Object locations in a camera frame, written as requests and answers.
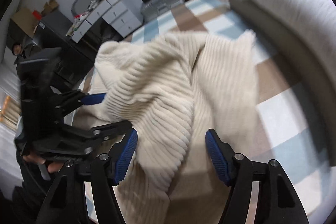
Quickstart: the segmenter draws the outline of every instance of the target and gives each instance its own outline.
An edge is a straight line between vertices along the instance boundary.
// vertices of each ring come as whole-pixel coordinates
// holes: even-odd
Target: human hand
[[[39,157],[34,151],[30,152],[29,155],[22,157],[26,162],[32,162],[35,164],[45,164],[46,160]],[[48,166],[49,173],[58,172],[63,166],[63,162],[52,162]]]

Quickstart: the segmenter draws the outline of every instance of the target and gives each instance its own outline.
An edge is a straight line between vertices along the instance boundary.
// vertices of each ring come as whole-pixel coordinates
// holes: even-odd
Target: cream sweater
[[[214,128],[248,153],[255,125],[254,33],[236,41],[202,32],[167,33],[144,45],[106,42],[91,92],[107,92],[75,119],[82,128],[128,119],[138,145],[114,187],[127,224],[217,224],[228,195],[205,147]]]

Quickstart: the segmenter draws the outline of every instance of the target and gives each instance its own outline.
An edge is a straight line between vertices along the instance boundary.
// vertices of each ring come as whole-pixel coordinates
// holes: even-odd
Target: blue gripper pad
[[[125,178],[135,148],[137,147],[137,143],[138,133],[135,129],[133,129],[129,139],[127,140],[127,143],[125,144],[125,147],[123,148],[117,162],[115,163],[115,175],[113,178],[115,185],[118,185],[119,182]]]
[[[205,145],[219,179],[226,186],[231,186],[236,179],[236,168],[232,159],[235,152],[229,144],[221,142],[214,129],[206,132]]]
[[[88,94],[81,99],[81,102],[86,106],[100,104],[104,100],[105,94],[106,93]]]

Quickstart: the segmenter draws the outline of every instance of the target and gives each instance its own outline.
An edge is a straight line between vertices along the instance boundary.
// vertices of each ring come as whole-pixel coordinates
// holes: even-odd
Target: metal screw
[[[241,153],[237,153],[237,154],[235,154],[235,159],[236,160],[242,160],[244,158],[244,155],[243,154],[241,154]]]
[[[274,167],[279,166],[279,162],[277,160],[271,160],[269,163]]]
[[[84,153],[87,155],[87,154],[90,154],[92,152],[92,147],[88,147],[88,148],[85,148],[84,149]]]
[[[109,155],[106,154],[106,153],[101,154],[101,155],[99,156],[99,159],[100,159],[100,160],[107,160],[108,158],[109,158]]]
[[[70,166],[72,166],[72,165],[73,165],[73,163],[74,163],[74,161],[73,161],[73,160],[68,160],[68,161],[66,161],[66,162],[65,162],[65,164],[64,164],[64,165],[65,165],[66,167],[70,167]]]

